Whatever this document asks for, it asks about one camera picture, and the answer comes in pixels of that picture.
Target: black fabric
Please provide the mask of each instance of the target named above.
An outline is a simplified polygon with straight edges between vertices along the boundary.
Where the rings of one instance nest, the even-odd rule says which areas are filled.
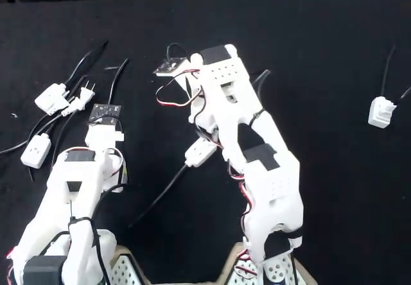
[[[155,101],[166,80],[152,71],[167,44],[198,52],[232,43],[250,73],[273,71],[262,102],[301,163],[304,237],[296,258],[320,284],[345,284],[347,277],[355,284],[406,284],[411,99],[395,110],[387,129],[369,126],[367,118],[393,42],[388,99],[410,85],[410,12],[411,0],[2,4],[0,147],[27,138],[42,116],[35,97],[64,81],[93,42],[109,39],[90,80],[94,101],[104,103],[115,71],[102,69],[130,59],[113,104],[123,106],[122,150],[135,190],[106,198],[96,225],[131,249],[153,283],[216,280],[241,240],[245,208],[220,153],[189,170],[141,223],[127,225],[169,183],[197,137],[188,108]],[[83,144],[90,110],[72,120],[61,150]],[[18,243],[46,189],[50,160],[33,183],[19,157],[0,157],[0,254]]]

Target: robotic arm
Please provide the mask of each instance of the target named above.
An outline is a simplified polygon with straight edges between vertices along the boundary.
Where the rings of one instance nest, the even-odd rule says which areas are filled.
[[[108,230],[96,230],[92,218],[100,194],[125,183],[127,173],[115,145],[123,134],[115,130],[114,119],[96,120],[89,125],[88,147],[73,147],[57,157],[40,207],[11,253],[18,285],[98,284],[102,266],[104,278],[110,277],[116,238]]]
[[[217,146],[229,167],[239,173],[231,177],[241,181],[241,191],[248,201],[241,221],[243,243],[262,272],[265,261],[301,245],[299,161],[288,151],[274,120],[262,107],[233,45],[206,49],[193,54],[190,61],[172,59],[155,74],[172,76],[188,96],[193,96],[189,122],[203,131],[201,136],[214,148],[203,155],[210,156]],[[265,143],[242,151],[238,144],[239,123],[249,125]],[[189,151],[204,151],[203,141],[198,140]],[[269,239],[275,240],[274,249],[266,247]],[[279,246],[284,239],[288,245]]]

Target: red and white wire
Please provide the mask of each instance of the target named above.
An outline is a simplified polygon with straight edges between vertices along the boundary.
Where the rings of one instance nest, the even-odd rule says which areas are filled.
[[[176,102],[161,101],[161,100],[159,99],[159,97],[158,97],[158,93],[161,91],[161,89],[167,87],[169,84],[171,84],[172,82],[174,82],[175,79],[176,79],[177,77],[179,77],[180,75],[183,75],[183,74],[185,74],[185,73],[199,72],[199,71],[200,71],[199,69],[188,69],[188,70],[182,71],[182,72],[179,73],[178,75],[174,76],[166,85],[160,86],[160,87],[157,89],[157,91],[155,92],[155,98],[156,98],[158,104],[163,105],[163,106],[165,106],[165,107],[186,107],[186,106],[189,105],[191,102],[193,102],[194,99],[197,98],[197,97],[200,95],[201,91],[198,91],[193,97],[189,98],[189,99],[187,100],[187,102],[185,102],[185,103],[176,103]]]
[[[228,164],[229,164],[229,175],[230,175],[230,177],[231,177],[232,179],[238,180],[238,181],[244,180],[244,175],[239,175],[239,174],[233,174],[233,173],[232,173],[230,161],[228,160],[227,162],[228,162]]]
[[[11,264],[8,268],[7,268],[7,276],[6,276],[6,280],[7,280],[7,285],[12,285],[12,270],[13,270],[13,265]]]
[[[201,91],[198,91],[193,97],[189,98],[189,99],[187,100],[187,102],[185,102],[185,103],[165,102],[165,101],[161,101],[161,100],[159,99],[159,97],[157,96],[157,94],[159,93],[159,91],[160,91],[163,87],[164,87],[164,86],[161,86],[160,88],[157,89],[157,91],[155,92],[155,97],[156,97],[156,99],[157,99],[157,102],[158,102],[160,105],[164,105],[165,107],[186,107],[187,105],[191,104],[191,102],[193,102],[194,99],[197,98],[197,97],[200,95],[200,93],[201,93]]]

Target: black tablecloth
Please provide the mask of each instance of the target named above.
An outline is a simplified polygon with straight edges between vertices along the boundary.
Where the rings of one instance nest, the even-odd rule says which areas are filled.
[[[114,71],[103,68],[130,59],[114,103],[123,106],[123,151],[135,188],[110,195],[98,225],[131,249],[152,282],[215,280],[241,240],[245,207],[220,155],[189,170],[141,223],[127,224],[170,181],[196,138],[187,108],[155,102],[163,80],[152,71],[166,45],[180,42],[194,52],[232,43],[250,73],[273,71],[263,104],[301,162],[305,235],[298,260],[321,284],[399,284],[410,274],[411,97],[385,130],[367,117],[393,44],[387,98],[411,85],[410,14],[411,0],[3,4],[0,147],[25,139],[42,115],[34,98],[109,39],[89,74],[95,100],[106,102]],[[88,114],[73,120],[62,148],[83,144]],[[46,189],[50,161],[33,183],[19,157],[0,157],[0,254],[18,243]]]

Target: perforated metal plate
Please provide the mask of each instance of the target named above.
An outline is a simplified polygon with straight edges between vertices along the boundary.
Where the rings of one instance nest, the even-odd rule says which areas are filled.
[[[120,255],[111,269],[112,285],[144,285],[135,270],[131,260],[126,255]]]
[[[235,266],[242,266],[252,271],[257,271],[251,261],[237,261],[229,277],[227,285],[257,285],[257,278],[251,277],[251,274],[236,270]],[[291,260],[287,255],[276,257],[267,262],[265,269],[266,277],[271,284],[295,285],[293,267]],[[298,285],[306,285],[300,273],[297,270]]]

